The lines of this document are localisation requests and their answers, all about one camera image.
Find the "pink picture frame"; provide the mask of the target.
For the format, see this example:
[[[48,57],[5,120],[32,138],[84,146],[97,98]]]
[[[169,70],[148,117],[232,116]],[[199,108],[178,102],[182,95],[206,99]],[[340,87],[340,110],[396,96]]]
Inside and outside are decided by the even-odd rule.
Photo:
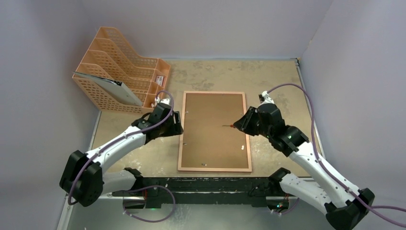
[[[185,91],[178,171],[250,173],[249,136],[231,127],[247,111],[243,92]]]

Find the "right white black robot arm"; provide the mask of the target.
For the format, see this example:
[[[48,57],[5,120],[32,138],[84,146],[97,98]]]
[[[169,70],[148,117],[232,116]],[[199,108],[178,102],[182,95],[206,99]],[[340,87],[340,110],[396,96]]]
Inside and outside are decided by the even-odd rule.
[[[286,125],[273,103],[250,107],[233,125],[250,136],[263,136],[313,178],[315,183],[300,179],[288,169],[280,168],[269,177],[269,189],[275,195],[294,195],[323,213],[336,230],[352,230],[368,214],[364,203],[375,198],[368,189],[360,189],[344,178],[325,159],[316,155],[309,138],[297,127]]]

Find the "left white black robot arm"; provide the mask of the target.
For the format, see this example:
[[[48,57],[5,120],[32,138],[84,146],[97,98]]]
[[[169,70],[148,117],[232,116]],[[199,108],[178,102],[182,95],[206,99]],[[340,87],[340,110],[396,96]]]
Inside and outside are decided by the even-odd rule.
[[[107,143],[85,153],[77,150],[68,158],[59,186],[68,195],[68,204],[87,207],[101,195],[126,191],[131,196],[142,192],[143,183],[131,169],[108,173],[117,161],[152,140],[183,133],[180,113],[160,102]]]

